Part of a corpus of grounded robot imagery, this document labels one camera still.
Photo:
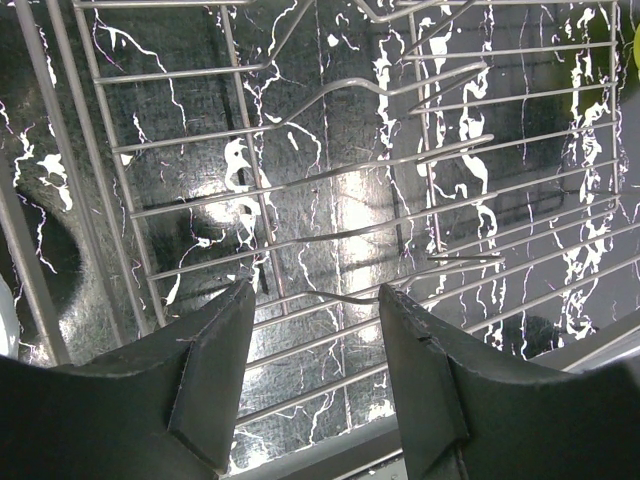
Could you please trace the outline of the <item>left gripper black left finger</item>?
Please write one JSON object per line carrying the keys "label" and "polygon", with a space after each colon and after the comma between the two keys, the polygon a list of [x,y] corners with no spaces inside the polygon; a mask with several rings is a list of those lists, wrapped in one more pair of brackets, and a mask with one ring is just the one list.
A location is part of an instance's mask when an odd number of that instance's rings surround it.
{"label": "left gripper black left finger", "polygon": [[184,318],[81,366],[1,361],[5,479],[225,474],[255,293],[237,281]]}

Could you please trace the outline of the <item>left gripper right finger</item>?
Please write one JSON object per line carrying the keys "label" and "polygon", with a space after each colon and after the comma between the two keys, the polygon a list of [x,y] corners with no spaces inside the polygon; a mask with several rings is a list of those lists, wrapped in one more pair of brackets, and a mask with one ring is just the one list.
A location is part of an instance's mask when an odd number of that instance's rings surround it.
{"label": "left gripper right finger", "polygon": [[498,351],[401,291],[378,294],[412,479],[635,479],[639,362],[565,373]]}

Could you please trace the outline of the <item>white ribbed bowl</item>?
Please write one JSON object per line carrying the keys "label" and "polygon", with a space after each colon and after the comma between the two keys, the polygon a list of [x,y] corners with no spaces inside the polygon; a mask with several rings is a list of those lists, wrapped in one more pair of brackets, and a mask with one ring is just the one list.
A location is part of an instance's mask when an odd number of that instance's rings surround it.
{"label": "white ribbed bowl", "polygon": [[17,360],[19,357],[20,324],[11,290],[4,279],[0,286],[0,341],[1,354]]}

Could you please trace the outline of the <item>black wire dish rack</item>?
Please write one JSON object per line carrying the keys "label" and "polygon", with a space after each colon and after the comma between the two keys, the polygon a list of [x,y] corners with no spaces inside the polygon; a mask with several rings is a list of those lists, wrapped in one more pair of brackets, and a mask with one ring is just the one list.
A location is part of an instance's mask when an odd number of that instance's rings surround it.
{"label": "black wire dish rack", "polygon": [[28,364],[237,280],[240,428],[392,412],[375,296],[531,359],[639,305],[635,1],[5,1],[1,275]]}

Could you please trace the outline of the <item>yellow bowl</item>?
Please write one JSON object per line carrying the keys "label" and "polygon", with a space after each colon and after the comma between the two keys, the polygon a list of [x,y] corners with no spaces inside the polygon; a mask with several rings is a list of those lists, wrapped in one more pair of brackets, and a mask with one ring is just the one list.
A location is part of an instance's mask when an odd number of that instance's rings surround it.
{"label": "yellow bowl", "polygon": [[638,24],[633,38],[632,55],[636,67],[638,81],[640,79],[640,25]]}

